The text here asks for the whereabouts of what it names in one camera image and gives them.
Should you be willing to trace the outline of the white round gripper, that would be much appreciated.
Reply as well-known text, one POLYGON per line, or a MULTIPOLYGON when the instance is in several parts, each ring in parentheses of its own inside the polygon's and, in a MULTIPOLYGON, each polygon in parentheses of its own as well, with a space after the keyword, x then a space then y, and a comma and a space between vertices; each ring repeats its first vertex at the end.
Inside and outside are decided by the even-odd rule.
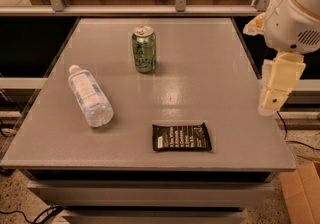
POLYGON ((319 15, 297 0, 273 0, 265 13, 245 25, 243 33, 264 34, 266 45, 280 51, 262 65, 258 113, 271 116, 281 109, 300 80, 306 67, 302 54, 320 48, 319 15))

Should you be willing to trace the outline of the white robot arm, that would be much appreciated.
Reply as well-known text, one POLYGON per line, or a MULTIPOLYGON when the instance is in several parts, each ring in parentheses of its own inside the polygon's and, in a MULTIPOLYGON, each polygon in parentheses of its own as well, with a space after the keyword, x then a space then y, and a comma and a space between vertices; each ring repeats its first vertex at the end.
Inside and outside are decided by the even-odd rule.
POLYGON ((246 35, 261 35, 277 51, 262 65, 262 88, 258 112, 270 116, 281 109, 300 80, 304 56, 320 48, 320 0, 271 0, 265 12, 243 29, 246 35))

